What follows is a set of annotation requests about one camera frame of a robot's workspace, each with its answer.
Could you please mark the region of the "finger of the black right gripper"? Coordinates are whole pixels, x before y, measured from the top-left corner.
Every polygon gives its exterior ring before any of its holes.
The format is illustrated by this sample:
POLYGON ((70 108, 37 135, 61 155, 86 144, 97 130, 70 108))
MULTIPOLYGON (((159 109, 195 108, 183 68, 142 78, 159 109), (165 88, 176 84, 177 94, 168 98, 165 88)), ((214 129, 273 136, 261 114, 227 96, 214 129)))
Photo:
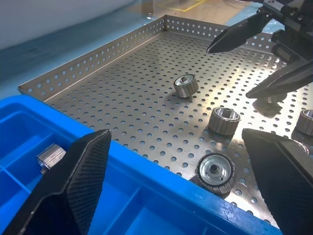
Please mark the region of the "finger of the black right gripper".
POLYGON ((207 54, 231 51, 246 43, 247 39, 262 32, 271 15, 260 11, 221 32, 207 48, 207 54))
POLYGON ((295 61, 268 76, 246 93, 247 98, 269 98, 302 88, 313 81, 313 61, 295 61))

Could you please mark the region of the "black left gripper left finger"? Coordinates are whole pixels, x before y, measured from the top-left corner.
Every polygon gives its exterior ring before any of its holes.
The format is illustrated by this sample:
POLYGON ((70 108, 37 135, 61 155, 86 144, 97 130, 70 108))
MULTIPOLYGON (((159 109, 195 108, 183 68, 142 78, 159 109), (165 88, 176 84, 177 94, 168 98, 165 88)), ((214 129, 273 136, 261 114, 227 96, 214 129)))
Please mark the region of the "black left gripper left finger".
POLYGON ((37 183, 5 235, 86 235, 105 179, 112 133, 77 139, 37 183))

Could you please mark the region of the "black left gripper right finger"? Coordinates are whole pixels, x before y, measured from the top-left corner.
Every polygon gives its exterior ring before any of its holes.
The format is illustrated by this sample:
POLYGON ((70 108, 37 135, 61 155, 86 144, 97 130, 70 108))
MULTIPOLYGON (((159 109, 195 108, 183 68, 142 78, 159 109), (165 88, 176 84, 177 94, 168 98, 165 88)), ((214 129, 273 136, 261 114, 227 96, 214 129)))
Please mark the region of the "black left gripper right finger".
POLYGON ((245 128, 242 139, 258 189, 285 235, 313 233, 313 160, 291 139, 245 128))

